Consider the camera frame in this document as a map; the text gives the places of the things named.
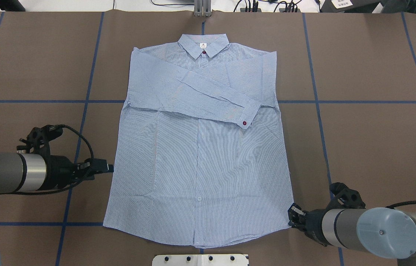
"striped shirt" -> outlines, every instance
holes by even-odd
[[[131,56],[103,225],[213,248],[286,229],[276,52],[182,35]]]

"robotic arm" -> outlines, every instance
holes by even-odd
[[[360,194],[343,183],[330,186],[334,198],[325,209],[311,212],[292,204],[289,224],[323,246],[337,246],[397,259],[398,266],[416,266],[416,212],[365,209]]]
[[[51,155],[49,142],[67,128],[88,146],[91,158],[72,163],[65,156]],[[33,128],[18,153],[0,153],[0,194],[46,195],[66,191],[94,175],[112,173],[113,165],[93,156],[90,143],[75,129],[66,125]]]

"white paper label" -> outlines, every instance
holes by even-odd
[[[331,0],[331,2],[336,8],[343,8],[353,5],[351,0]]]

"white floor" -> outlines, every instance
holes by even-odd
[[[153,0],[157,4],[193,3],[193,0]],[[107,11],[113,8],[113,0],[20,0],[27,11]],[[224,12],[232,12],[237,0],[212,0],[212,9]],[[115,0],[115,9],[124,11],[179,11],[193,10],[193,6],[156,6],[150,0]],[[273,12],[277,4],[259,2],[262,12]],[[298,3],[301,12],[319,12],[319,7],[314,0],[301,0]]]

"metal bracket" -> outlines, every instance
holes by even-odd
[[[248,266],[245,254],[157,255],[152,266]]]
[[[195,0],[195,17],[211,17],[211,0]]]

